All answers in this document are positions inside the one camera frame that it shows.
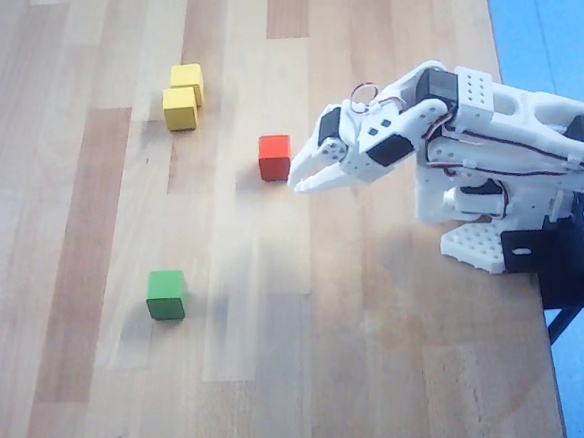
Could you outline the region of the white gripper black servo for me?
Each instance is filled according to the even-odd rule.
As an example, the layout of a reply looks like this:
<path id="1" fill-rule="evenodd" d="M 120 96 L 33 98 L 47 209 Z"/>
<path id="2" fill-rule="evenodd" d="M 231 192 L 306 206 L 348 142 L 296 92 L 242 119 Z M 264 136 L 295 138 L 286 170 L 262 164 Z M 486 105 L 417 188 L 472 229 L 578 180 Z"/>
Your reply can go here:
<path id="1" fill-rule="evenodd" d="M 341 106 L 326 109 L 318 120 L 316 144 L 303 147 L 290 165 L 287 184 L 295 193 L 326 191 L 376 181 L 415 151 L 414 112 L 395 118 L 384 112 L 361 123 Z M 308 177 L 312 171 L 321 171 Z"/>

